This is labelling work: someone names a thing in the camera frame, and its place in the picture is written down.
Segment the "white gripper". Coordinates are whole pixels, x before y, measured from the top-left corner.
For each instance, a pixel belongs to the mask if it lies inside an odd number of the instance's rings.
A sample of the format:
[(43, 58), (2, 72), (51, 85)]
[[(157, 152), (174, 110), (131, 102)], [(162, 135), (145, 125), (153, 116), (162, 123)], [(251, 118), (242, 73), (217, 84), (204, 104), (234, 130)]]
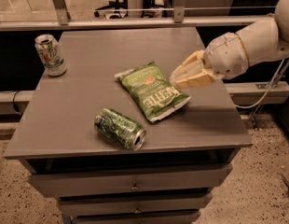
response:
[(188, 56), (172, 72), (170, 82), (179, 89), (212, 85), (216, 77), (205, 69), (205, 63), (222, 79), (240, 76), (249, 67), (248, 58), (239, 37), (234, 33), (225, 33), (212, 40), (205, 51), (197, 50)]

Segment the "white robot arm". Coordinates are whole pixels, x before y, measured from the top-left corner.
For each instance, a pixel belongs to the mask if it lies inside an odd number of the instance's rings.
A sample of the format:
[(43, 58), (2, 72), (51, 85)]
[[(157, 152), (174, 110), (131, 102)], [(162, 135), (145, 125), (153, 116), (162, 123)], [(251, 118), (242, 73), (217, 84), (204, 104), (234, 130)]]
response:
[(206, 87), (218, 79), (232, 79), (262, 62), (289, 58), (289, 0), (279, 0), (275, 11), (235, 33), (213, 39), (196, 50), (171, 74), (178, 89)]

